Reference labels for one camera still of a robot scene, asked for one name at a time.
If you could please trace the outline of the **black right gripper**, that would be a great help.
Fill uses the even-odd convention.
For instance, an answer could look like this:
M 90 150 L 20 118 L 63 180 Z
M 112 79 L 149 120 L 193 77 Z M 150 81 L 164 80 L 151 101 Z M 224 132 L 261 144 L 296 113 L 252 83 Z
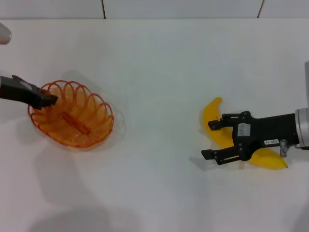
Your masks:
M 255 151 L 280 146 L 284 140 L 288 147 L 296 145 L 295 114 L 254 118 L 249 111 L 239 114 L 222 114 L 219 120 L 208 122 L 213 131 L 232 127 L 234 146 L 220 150 L 202 150 L 205 160 L 215 160 L 218 165 L 235 161 L 248 161 Z

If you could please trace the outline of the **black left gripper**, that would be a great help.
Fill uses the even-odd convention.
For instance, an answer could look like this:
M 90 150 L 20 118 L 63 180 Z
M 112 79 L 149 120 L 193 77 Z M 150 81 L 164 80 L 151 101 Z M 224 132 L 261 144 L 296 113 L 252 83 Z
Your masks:
M 58 100 L 58 96 L 50 94 L 46 89 L 40 89 L 15 75 L 12 78 L 0 77 L 0 98 L 22 102 L 35 109 L 53 106 Z

